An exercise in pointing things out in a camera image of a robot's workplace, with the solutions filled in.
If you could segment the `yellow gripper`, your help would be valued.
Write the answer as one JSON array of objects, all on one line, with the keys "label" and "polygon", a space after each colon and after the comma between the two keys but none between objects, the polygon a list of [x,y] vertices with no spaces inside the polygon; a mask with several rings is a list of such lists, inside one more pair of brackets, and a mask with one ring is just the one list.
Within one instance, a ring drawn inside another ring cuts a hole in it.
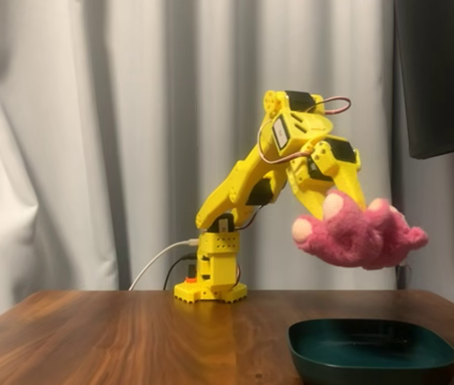
[{"label": "yellow gripper", "polygon": [[331,187],[348,195],[362,210],[366,201],[359,183],[357,149],[340,137],[326,136],[305,146],[306,155],[292,160],[287,176],[298,201],[316,219],[323,219],[322,204]]}]

